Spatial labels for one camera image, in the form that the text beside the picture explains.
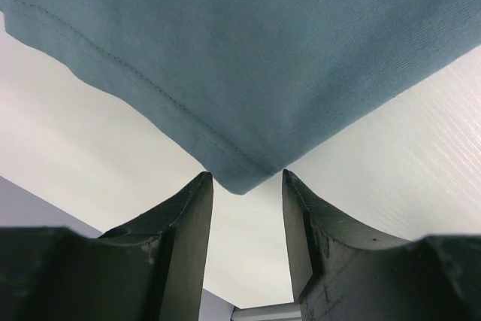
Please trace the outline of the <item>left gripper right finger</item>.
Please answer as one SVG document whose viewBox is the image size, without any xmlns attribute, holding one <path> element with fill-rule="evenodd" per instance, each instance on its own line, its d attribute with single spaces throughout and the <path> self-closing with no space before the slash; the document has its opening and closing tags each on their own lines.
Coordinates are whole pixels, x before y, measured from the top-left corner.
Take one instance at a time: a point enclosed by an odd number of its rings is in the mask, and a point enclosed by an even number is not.
<svg viewBox="0 0 481 321">
<path fill-rule="evenodd" d="M 478 320 L 480 238 L 407 241 L 374 229 L 283 172 L 292 293 L 304 320 Z"/>
</svg>

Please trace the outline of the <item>blue-grey t-shirt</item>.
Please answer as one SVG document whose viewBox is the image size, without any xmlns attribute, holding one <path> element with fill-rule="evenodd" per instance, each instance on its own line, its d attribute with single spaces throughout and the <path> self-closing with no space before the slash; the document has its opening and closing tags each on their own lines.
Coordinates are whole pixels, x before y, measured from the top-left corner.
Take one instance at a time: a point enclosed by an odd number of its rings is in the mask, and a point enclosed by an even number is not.
<svg viewBox="0 0 481 321">
<path fill-rule="evenodd" d="M 480 43 L 480 0 L 1 0 L 243 195 Z"/>
</svg>

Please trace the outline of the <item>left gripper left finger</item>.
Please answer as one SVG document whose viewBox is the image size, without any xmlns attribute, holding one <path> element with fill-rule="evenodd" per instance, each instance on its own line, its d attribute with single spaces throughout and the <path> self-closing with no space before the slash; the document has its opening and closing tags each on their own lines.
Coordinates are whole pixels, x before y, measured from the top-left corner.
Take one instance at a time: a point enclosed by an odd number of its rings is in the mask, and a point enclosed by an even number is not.
<svg viewBox="0 0 481 321">
<path fill-rule="evenodd" d="M 202 172 L 98 238 L 65 227 L 1 230 L 3 320 L 196 320 L 213 210 Z"/>
</svg>

